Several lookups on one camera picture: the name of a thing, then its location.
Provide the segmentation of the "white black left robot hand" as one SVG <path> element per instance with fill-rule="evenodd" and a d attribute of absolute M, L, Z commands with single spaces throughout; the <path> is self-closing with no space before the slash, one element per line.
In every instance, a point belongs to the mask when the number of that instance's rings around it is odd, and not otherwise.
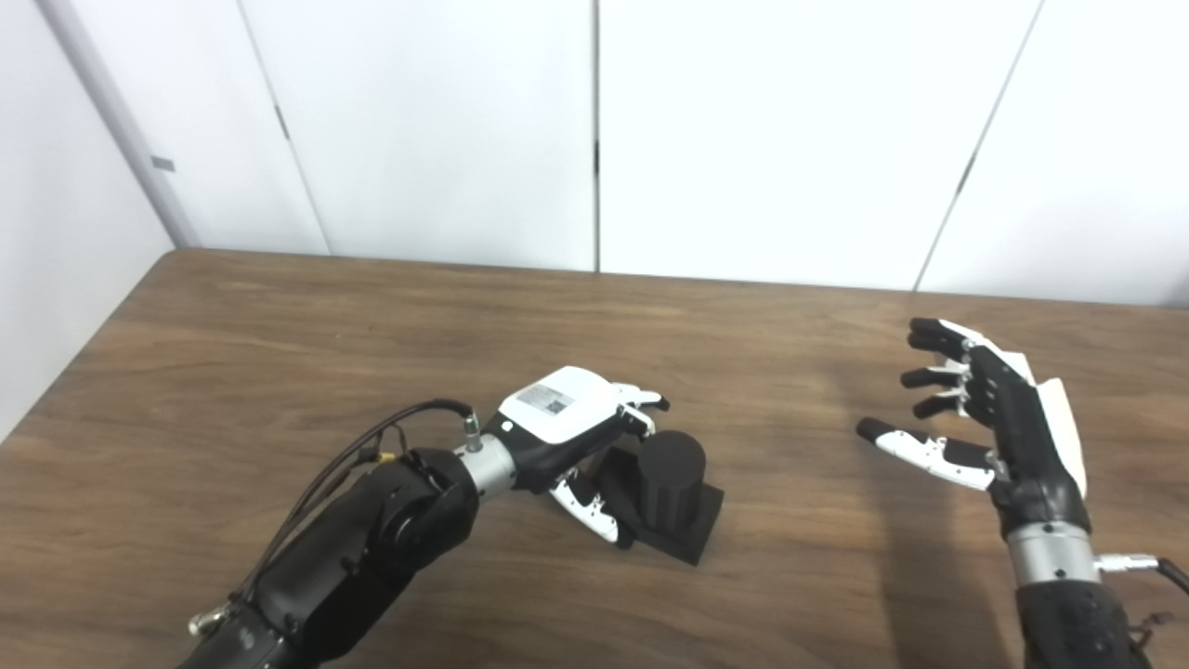
<path fill-rule="evenodd" d="M 512 490 L 547 492 L 587 530 L 627 547 L 633 531 L 610 512 L 606 496 L 583 466 L 621 437 L 644 440 L 658 433 L 652 408 L 667 412 L 671 404 L 658 391 L 562 367 L 510 395 L 484 431 L 510 456 Z"/>

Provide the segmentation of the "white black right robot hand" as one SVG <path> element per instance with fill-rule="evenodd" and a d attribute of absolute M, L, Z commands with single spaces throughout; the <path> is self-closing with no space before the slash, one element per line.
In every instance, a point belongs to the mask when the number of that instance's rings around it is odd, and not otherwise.
<path fill-rule="evenodd" d="M 935 437 L 873 416 L 858 419 L 858 437 L 931 476 L 988 492 L 1002 537 L 1032 524 L 1092 534 L 1082 444 L 1061 378 L 1038 381 L 1024 354 L 943 318 L 910 318 L 906 340 L 943 359 L 900 378 L 905 389 L 938 386 L 912 408 L 916 418 L 965 416 L 990 429 L 995 443 Z"/>

